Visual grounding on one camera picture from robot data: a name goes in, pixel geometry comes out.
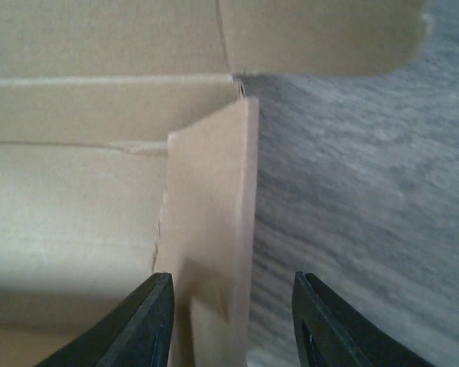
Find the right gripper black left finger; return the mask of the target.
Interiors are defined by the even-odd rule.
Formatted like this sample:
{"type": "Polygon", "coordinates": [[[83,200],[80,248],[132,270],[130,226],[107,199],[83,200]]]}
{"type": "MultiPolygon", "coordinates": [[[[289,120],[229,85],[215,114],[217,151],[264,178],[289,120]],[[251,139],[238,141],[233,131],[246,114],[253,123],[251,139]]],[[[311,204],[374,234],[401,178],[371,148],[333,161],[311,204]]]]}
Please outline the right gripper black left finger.
{"type": "Polygon", "coordinates": [[[174,325],[172,275],[155,273],[106,317],[39,366],[166,366],[174,325]]]}

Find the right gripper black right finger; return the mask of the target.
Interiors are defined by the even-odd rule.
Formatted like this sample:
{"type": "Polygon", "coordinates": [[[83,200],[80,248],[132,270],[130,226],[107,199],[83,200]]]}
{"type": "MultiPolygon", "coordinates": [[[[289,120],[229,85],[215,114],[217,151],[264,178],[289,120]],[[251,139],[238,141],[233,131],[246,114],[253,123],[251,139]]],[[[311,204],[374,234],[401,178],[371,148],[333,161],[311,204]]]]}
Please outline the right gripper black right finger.
{"type": "Polygon", "coordinates": [[[432,367],[315,274],[295,273],[291,308],[301,366],[432,367]]]}

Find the small cardboard box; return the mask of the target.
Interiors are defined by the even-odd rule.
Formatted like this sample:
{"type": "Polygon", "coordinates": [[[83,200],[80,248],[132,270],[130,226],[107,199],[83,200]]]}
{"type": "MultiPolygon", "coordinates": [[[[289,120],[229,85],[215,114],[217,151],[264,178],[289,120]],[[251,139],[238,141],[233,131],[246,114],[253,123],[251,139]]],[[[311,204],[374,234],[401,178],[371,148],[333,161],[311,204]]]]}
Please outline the small cardboard box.
{"type": "Polygon", "coordinates": [[[36,366],[155,273],[167,366],[244,366],[259,102],[241,77],[371,76],[426,1],[0,1],[0,366],[36,366]]]}

